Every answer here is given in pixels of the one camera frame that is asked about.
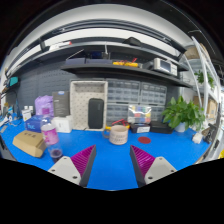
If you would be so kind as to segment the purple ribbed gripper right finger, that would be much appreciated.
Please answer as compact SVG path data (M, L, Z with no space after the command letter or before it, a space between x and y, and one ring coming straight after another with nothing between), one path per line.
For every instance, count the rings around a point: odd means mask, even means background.
M164 157L153 157L134 145L130 146L130 157L139 187L176 172L176 169Z

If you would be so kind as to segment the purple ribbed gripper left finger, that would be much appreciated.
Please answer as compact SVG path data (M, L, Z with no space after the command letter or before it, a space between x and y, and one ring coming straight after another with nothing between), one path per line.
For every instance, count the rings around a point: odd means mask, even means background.
M49 169L49 172L76 185L86 187L95 157L96 146L92 145L71 157L63 156Z

